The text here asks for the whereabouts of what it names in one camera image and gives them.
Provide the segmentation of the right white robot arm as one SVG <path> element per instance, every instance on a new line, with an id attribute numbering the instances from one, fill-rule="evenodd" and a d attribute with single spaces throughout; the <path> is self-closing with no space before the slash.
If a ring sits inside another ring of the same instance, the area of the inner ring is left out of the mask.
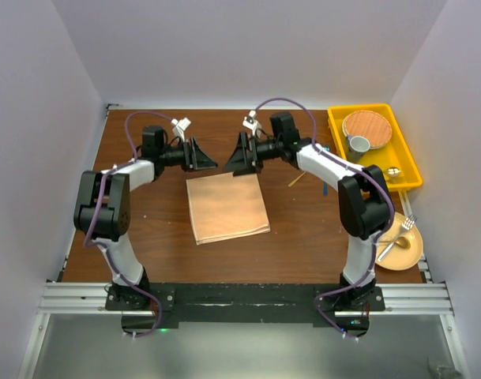
<path id="1" fill-rule="evenodd" d="M 340 222 L 348 233 L 348 255 L 339 287 L 317 296 L 318 303 L 332 298 L 348 310 L 357 310 L 375 288 L 377 242 L 390 228 L 394 205 L 383 174 L 374 165 L 362 167 L 326 150 L 315 137 L 301 137 L 288 112 L 270 117 L 266 135 L 250 111 L 225 170 L 234 175 L 258 173 L 269 159 L 281 159 L 321 179 L 338 193 Z"/>

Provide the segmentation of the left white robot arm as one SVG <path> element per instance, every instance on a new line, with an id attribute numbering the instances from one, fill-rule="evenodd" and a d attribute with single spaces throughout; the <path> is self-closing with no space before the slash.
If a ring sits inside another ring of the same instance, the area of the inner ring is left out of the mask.
<path id="1" fill-rule="evenodd" d="M 111 270 L 111 290 L 115 301 L 134 310 L 160 308 L 151 294 L 144 266 L 137 259 L 128 229 L 130 193 L 157 180 L 167 167 L 183 171 L 203 171 L 218 167 L 201 150 L 196 139 L 175 136 L 173 145 L 161 126 L 146 126 L 141 147 L 128 162 L 105 171 L 85 171 L 81 175 L 73 224 L 85 233 L 84 246 L 97 247 Z"/>

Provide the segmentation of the peach satin napkin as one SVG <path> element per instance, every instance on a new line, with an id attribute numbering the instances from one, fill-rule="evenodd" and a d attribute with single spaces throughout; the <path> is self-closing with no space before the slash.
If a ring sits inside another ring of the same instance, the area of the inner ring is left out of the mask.
<path id="1" fill-rule="evenodd" d="M 186 192 L 198 245 L 271 231 L 256 174 L 226 173 L 188 179 Z"/>

